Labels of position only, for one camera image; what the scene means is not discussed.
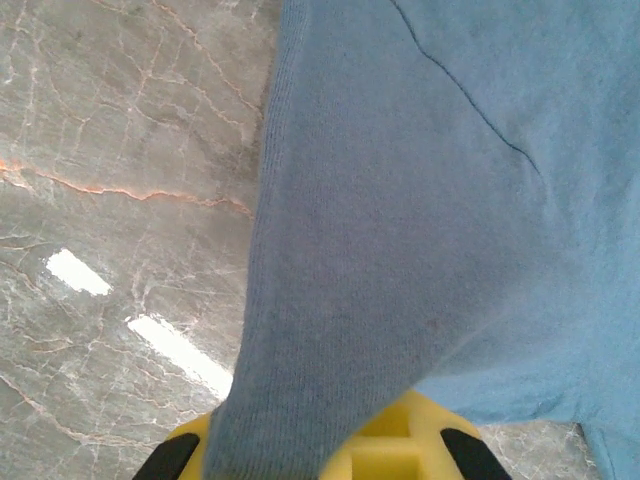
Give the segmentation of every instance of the marble floor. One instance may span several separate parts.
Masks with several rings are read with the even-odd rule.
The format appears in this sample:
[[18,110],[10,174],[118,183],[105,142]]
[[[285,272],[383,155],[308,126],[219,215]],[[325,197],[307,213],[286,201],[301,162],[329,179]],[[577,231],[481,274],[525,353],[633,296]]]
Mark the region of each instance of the marble floor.
[[[0,478],[129,479],[241,332],[276,0],[0,2]],[[575,426],[484,429],[596,479]]]

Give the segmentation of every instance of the yellow plastic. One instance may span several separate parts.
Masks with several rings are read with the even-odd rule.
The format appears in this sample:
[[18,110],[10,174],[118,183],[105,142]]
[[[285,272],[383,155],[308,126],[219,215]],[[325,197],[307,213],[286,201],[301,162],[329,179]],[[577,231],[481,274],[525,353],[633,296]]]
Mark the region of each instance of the yellow plastic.
[[[209,421],[202,415],[167,437],[195,433],[201,439],[179,480],[202,479]],[[464,480],[440,436],[445,428],[480,438],[464,418],[409,391],[345,442],[320,480]]]

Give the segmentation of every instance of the gray marble tile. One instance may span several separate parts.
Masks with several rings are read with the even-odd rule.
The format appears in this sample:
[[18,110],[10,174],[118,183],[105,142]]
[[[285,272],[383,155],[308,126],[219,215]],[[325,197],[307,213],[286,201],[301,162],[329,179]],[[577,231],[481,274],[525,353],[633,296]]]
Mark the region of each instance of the gray marble tile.
[[[131,478],[224,395],[278,10],[0,3],[0,478]],[[572,426],[485,432],[596,478]]]

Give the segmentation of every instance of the black rubber part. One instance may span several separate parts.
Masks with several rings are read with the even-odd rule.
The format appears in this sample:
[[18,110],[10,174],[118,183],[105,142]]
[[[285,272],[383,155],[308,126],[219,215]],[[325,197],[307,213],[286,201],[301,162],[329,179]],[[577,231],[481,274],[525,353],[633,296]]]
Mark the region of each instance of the black rubber part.
[[482,440],[454,428],[446,428],[440,435],[465,480],[511,480]]
[[133,480],[178,480],[200,443],[195,433],[162,442],[140,467]]

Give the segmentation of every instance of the light blue knit fabric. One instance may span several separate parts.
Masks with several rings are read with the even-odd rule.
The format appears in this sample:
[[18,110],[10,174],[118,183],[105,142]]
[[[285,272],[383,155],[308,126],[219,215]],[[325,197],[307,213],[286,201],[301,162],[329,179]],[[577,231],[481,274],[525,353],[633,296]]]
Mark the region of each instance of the light blue knit fabric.
[[281,28],[207,477],[312,479],[418,385],[580,422],[640,478],[640,2],[285,0]]

